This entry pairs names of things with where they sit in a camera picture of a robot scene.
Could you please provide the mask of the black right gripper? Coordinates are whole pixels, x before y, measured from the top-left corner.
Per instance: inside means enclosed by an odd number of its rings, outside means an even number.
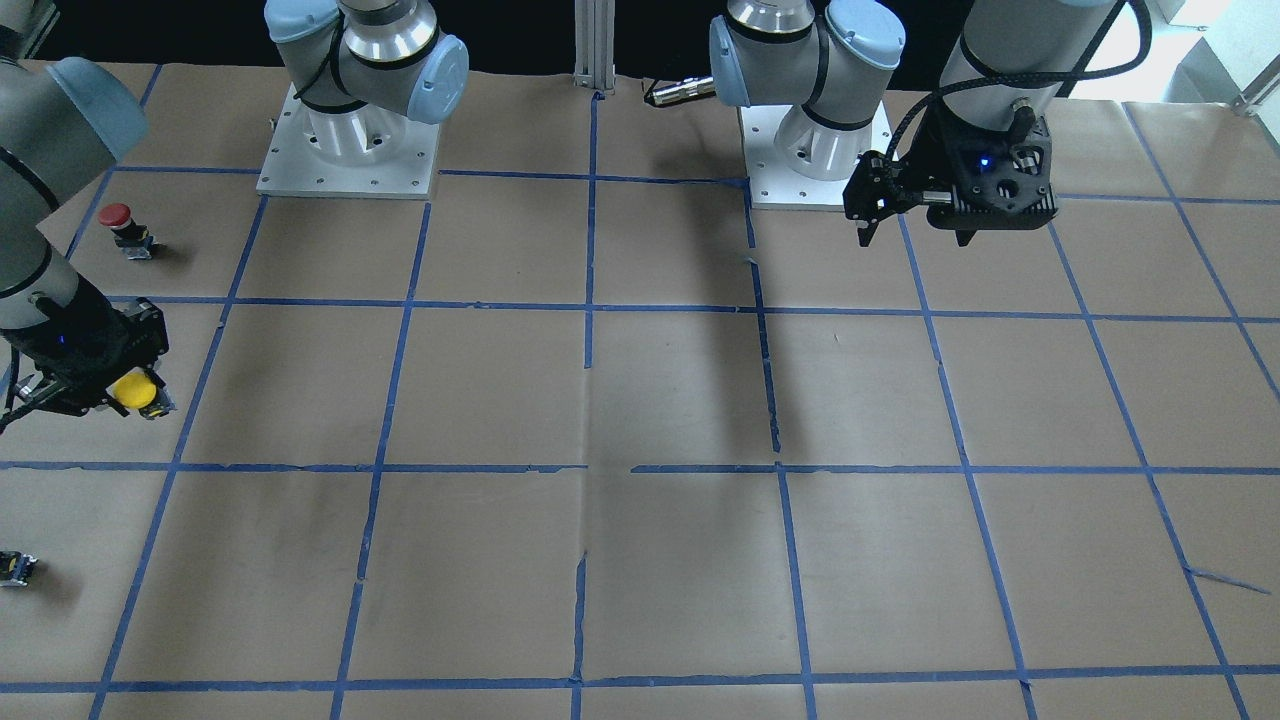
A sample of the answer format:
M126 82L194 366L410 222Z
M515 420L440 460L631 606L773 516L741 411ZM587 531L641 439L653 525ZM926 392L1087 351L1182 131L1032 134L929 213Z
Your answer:
M29 375L90 388L100 397L91 410L129 411L108 396L108 387L134 368L157 375L157 360L168 350L165 316L147 299L119 310L97 295L78 295L64 305L50 295L15 297L15 355L31 360Z

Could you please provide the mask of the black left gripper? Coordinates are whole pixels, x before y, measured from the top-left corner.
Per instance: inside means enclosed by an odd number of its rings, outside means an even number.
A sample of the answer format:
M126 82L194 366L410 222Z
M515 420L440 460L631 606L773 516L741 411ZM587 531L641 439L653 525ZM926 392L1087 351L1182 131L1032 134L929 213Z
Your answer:
M868 150L859 156L844 190L844 215L856 222L858 245L869 247L879 223L916 206L933 222L956 222L961 210L948 145L961 133L960 120L923 120L908 155Z

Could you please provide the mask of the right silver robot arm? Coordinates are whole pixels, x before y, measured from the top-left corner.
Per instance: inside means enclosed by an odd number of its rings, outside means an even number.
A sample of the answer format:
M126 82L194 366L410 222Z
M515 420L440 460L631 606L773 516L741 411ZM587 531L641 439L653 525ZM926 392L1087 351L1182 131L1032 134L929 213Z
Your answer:
M145 104L82 56L18 60L32 1L3 4L3 424L109 407L147 419L174 404L157 374L163 310L114 306L40 225L148 133ZM442 124L468 82L465 42L428 1L269 1L291 76L257 191L291 199L426 199Z

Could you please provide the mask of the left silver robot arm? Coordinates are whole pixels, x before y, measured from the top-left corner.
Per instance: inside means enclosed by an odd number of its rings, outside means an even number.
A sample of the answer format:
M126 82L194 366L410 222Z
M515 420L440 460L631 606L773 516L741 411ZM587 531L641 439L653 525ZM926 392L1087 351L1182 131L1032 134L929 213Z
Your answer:
M844 215L868 246L882 222L914 208L966 246L982 231L1036 231L1059 213L1047 109L1088 70L1111 1L975 1L937 85L884 150L838 163ZM710 22L710 77L732 108L785 105L808 152L817 136L861 132L908 50L905 24L878 1L731 1Z

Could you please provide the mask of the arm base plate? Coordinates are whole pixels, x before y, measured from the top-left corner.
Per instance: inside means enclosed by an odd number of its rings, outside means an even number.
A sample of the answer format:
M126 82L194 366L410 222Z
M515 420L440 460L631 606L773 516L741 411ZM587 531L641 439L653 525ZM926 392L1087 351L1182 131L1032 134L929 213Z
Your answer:
M884 105L859 129L818 124L799 105L740 108L751 202L765 210L844 210L858 158L883 152L892 129Z
M256 190L270 197L428 200L439 126L366 105L316 111L289 87Z

